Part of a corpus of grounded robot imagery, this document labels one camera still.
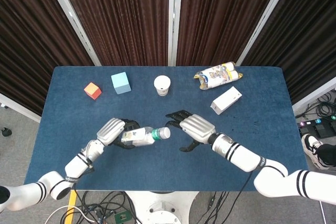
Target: snack bag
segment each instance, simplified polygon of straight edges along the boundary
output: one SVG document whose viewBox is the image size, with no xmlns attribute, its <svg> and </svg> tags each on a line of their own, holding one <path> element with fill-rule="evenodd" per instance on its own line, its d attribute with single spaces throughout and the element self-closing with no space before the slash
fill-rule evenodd
<svg viewBox="0 0 336 224">
<path fill-rule="evenodd" d="M 236 81 L 241 77 L 243 74 L 236 71 L 235 63 L 231 61 L 197 72 L 194 79 L 198 78 L 201 83 L 199 88 L 206 90 Z"/>
</svg>

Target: green bottle label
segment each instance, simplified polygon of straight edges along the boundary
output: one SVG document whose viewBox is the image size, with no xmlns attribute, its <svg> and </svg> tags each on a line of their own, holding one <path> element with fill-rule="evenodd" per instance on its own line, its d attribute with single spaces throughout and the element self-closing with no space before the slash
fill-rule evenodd
<svg viewBox="0 0 336 224">
<path fill-rule="evenodd" d="M 161 139 L 161 137 L 160 137 L 160 129 L 154 129 L 152 131 L 152 138 L 154 140 L 160 140 Z"/>
</svg>

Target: white carton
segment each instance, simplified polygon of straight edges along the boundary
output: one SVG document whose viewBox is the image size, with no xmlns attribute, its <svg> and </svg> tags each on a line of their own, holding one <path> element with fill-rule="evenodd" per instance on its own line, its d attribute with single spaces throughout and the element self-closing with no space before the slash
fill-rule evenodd
<svg viewBox="0 0 336 224">
<path fill-rule="evenodd" d="M 224 94 L 217 97 L 211 103 L 210 107 L 216 112 L 217 115 L 220 115 L 224 110 L 235 103 L 241 96 L 242 94 L 235 87 L 232 87 Z"/>
</svg>

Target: blue table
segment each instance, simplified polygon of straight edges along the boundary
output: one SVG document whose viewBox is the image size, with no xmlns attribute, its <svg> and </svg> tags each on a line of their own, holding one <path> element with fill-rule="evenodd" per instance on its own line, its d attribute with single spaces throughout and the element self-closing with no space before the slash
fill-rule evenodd
<svg viewBox="0 0 336 224">
<path fill-rule="evenodd" d="M 283 163 L 288 171 L 307 169 L 286 83 L 280 68 L 237 67 L 244 77 L 210 90 L 200 90 L 195 72 L 205 67 L 57 67 L 25 183 L 37 181 L 64 166 L 96 139 L 96 132 L 112 117 L 136 120 L 140 126 L 162 127 L 166 114 L 181 109 L 203 116 L 251 151 Z M 125 71 L 131 92 L 117 95 L 111 75 Z M 172 84 L 167 96 L 157 95 L 156 76 L 165 74 Z M 84 88 L 93 82 L 102 91 L 96 100 Z M 234 86 L 243 96 L 221 115 L 211 102 Z M 78 189 L 151 191 L 237 191 L 248 174 L 200 145 L 190 153 L 179 151 L 191 138 L 172 128 L 171 138 L 151 146 L 124 150 L 105 148 Z M 245 190 L 255 190 L 250 182 Z"/>
</svg>

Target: plastic bottle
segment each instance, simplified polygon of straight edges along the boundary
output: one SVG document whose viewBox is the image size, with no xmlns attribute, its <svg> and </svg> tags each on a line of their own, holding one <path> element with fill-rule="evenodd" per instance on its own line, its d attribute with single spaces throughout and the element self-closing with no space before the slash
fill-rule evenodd
<svg viewBox="0 0 336 224">
<path fill-rule="evenodd" d="M 170 130 L 168 127 L 158 129 L 143 127 L 123 133 L 121 142 L 126 145 L 143 146 L 153 144 L 157 140 L 167 139 L 169 137 Z"/>
</svg>

